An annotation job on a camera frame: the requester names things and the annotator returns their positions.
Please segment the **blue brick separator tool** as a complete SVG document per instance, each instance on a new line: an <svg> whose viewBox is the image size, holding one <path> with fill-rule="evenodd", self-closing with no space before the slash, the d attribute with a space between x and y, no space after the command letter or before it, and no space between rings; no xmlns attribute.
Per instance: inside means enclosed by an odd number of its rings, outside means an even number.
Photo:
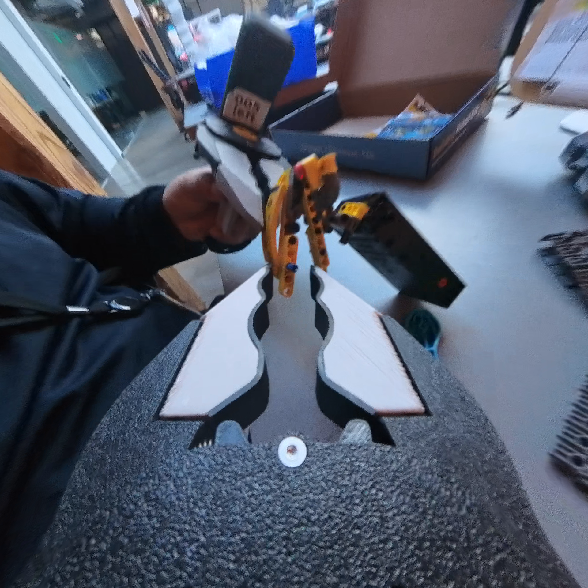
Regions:
<svg viewBox="0 0 588 588"><path fill-rule="evenodd" d="M439 358L439 344L442 330L437 318L426 309L415 309L409 312L403 326L433 358Z"/></svg>

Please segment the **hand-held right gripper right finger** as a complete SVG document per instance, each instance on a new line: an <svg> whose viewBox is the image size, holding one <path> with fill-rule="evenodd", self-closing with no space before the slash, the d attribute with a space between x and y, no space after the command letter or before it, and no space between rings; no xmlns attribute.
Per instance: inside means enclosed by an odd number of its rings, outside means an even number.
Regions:
<svg viewBox="0 0 588 588"><path fill-rule="evenodd" d="M310 269L321 381L375 417L422 416L426 407L383 316L325 270Z"/></svg>

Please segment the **colourful instruction booklet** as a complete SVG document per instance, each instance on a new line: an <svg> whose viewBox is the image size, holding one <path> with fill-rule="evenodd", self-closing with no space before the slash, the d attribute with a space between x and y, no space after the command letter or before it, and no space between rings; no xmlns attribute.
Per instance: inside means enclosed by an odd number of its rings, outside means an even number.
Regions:
<svg viewBox="0 0 588 588"><path fill-rule="evenodd" d="M418 93L404 110L391 118L375 135L378 139L423 140L433 137L453 118L453 114L437 111Z"/></svg>

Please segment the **brown cardboard box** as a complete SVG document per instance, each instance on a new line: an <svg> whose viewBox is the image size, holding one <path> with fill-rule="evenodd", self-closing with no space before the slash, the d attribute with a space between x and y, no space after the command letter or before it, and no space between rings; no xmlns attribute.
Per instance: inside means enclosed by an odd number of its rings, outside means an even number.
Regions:
<svg viewBox="0 0 588 588"><path fill-rule="evenodd" d="M514 57L511 94L587 109L587 1L545 1Z"/></svg>

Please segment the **yellow toy brick assembly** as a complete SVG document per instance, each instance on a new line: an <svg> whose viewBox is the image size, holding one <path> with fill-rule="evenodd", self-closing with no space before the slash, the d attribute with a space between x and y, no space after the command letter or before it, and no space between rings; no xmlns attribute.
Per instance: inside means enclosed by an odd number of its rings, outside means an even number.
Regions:
<svg viewBox="0 0 588 588"><path fill-rule="evenodd" d="M298 271L298 235L289 214L290 171L283 172L272 189L264 210L262 248L265 261L278 281L278 292L293 295Z"/></svg>

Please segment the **slim wooden post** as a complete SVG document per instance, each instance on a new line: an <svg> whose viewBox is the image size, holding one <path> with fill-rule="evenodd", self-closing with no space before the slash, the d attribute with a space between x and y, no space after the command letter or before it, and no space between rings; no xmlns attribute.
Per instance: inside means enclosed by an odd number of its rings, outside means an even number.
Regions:
<svg viewBox="0 0 588 588"><path fill-rule="evenodd" d="M186 133L185 100L174 82L175 71L166 57L155 28L138 1L109 1L152 84L179 131Z"/></svg>

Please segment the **person's left forearm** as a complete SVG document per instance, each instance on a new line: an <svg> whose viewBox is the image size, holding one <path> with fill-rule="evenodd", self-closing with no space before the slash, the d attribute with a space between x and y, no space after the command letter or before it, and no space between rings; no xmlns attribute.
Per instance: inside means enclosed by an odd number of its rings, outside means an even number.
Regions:
<svg viewBox="0 0 588 588"><path fill-rule="evenodd" d="M164 209L163 186L129 198L84 195L75 228L71 255L134 282L208 251L201 239L180 234Z"/></svg>

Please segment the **grey toy track strip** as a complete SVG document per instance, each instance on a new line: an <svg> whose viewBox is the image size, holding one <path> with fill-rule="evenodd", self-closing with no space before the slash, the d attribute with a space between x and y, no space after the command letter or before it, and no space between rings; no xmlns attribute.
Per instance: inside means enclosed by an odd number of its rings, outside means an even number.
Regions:
<svg viewBox="0 0 588 588"><path fill-rule="evenodd" d="M587 307L587 230L551 233L539 245L543 263Z"/></svg>
<svg viewBox="0 0 588 588"><path fill-rule="evenodd" d="M587 495L587 381L571 404L549 456L554 466Z"/></svg>

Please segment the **open blue cardboard box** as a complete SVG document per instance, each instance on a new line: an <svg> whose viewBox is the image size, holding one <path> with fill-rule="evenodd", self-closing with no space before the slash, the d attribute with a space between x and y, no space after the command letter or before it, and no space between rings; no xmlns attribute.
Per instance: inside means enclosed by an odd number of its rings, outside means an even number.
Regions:
<svg viewBox="0 0 588 588"><path fill-rule="evenodd" d="M340 168L426 180L483 123L509 1L339 1L324 93L270 126L291 162L335 152ZM420 95L450 120L430 138L367 138Z"/></svg>

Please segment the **wide wooden post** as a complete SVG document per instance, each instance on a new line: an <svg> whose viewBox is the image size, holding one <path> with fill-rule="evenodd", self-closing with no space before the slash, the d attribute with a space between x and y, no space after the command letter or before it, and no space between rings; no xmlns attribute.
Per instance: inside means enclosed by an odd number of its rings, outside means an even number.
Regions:
<svg viewBox="0 0 588 588"><path fill-rule="evenodd" d="M107 196L94 177L1 75L1 169L55 187Z"/></svg>

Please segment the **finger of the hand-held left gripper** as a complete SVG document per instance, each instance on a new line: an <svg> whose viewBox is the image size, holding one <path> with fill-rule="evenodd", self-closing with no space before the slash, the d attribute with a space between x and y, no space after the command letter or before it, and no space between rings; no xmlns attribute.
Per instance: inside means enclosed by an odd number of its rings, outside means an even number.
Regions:
<svg viewBox="0 0 588 588"><path fill-rule="evenodd" d="M263 184L262 190L269 194L273 191L283 172L290 169L290 163L281 156L278 159L260 158L257 173Z"/></svg>
<svg viewBox="0 0 588 588"><path fill-rule="evenodd" d="M230 228L233 217L239 217L251 227L261 229L264 224L262 192L247 154L221 140L215 140L215 146L218 153L215 181L231 211L223 217L223 228Z"/></svg>

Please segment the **blue plastic bin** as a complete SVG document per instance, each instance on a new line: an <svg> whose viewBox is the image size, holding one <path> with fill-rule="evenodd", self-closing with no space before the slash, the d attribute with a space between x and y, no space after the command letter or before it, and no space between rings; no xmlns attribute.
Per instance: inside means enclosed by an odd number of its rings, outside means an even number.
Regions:
<svg viewBox="0 0 588 588"><path fill-rule="evenodd" d="M298 84L317 75L316 42L314 19L305 19L288 28L295 55L285 77L283 88ZM222 105L234 49L212 56L206 66L195 67L195 81L204 101L219 109Z"/></svg>

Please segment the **black toy battery box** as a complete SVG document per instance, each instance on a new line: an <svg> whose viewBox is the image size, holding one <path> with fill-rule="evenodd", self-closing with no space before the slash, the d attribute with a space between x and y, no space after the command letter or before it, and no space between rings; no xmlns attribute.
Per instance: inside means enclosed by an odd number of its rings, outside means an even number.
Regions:
<svg viewBox="0 0 588 588"><path fill-rule="evenodd" d="M402 295L448 308L466 288L385 192L340 202L331 220L340 243L351 246Z"/></svg>

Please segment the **person's left hand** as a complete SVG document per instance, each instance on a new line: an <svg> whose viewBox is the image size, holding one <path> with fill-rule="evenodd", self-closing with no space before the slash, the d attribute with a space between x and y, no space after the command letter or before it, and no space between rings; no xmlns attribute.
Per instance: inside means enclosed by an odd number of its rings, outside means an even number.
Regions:
<svg viewBox="0 0 588 588"><path fill-rule="evenodd" d="M255 239L261 230L242 217L228 229L222 227L219 211L225 204L227 200L209 166L180 174L164 189L165 212L185 239L203 242L210 238L225 245Z"/></svg>

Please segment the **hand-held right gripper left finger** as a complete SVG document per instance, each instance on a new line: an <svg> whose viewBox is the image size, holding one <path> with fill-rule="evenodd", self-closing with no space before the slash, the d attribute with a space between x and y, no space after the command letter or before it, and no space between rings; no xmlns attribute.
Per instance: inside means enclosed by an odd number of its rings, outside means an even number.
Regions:
<svg viewBox="0 0 588 588"><path fill-rule="evenodd" d="M205 313L163 404L160 419L211 419L253 390L266 368L271 270L263 266Z"/></svg>

